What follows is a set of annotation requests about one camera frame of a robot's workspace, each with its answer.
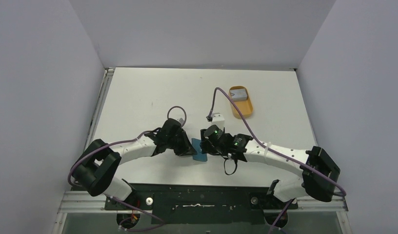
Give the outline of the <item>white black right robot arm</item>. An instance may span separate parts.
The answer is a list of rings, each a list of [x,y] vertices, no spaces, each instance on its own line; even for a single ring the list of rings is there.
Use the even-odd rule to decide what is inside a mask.
[[[330,202],[336,196],[335,188],[340,168],[321,147],[297,150],[258,143],[249,135],[231,135],[217,125],[200,131],[201,149],[225,160],[263,163],[295,176],[289,180],[276,179],[271,183],[266,201],[272,208],[279,208],[291,199],[310,196],[322,202]]]

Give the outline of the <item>grey credit card stack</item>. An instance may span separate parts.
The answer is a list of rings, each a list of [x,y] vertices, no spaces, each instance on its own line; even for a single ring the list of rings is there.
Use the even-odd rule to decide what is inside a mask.
[[[238,102],[238,101],[246,101],[248,99],[248,94],[246,89],[231,89],[229,91],[230,97],[232,101]]]

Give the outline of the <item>aluminium frame rail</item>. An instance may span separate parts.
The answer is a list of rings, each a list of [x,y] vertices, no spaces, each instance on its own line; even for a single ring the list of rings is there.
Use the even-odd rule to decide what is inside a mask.
[[[265,196],[260,187],[139,184],[136,210],[86,191],[64,194],[53,233],[233,233],[330,234],[352,232],[347,204],[301,197],[290,205]]]

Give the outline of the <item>blue leather card holder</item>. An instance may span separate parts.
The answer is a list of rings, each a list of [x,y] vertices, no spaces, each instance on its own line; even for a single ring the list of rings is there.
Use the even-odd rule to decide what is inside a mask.
[[[198,162],[207,162],[207,154],[202,151],[201,140],[198,138],[192,138],[192,146],[196,150],[196,154],[192,155],[192,159]]]

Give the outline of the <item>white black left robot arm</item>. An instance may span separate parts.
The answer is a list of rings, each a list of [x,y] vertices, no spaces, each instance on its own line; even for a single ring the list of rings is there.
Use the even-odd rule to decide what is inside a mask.
[[[127,181],[115,176],[118,167],[138,158],[162,154],[166,150],[173,150],[177,156],[197,154],[182,124],[172,118],[161,127],[144,131],[134,139],[113,143],[94,140],[71,167],[68,182],[76,181],[89,195],[115,198],[121,207],[131,209],[136,205],[137,196]]]

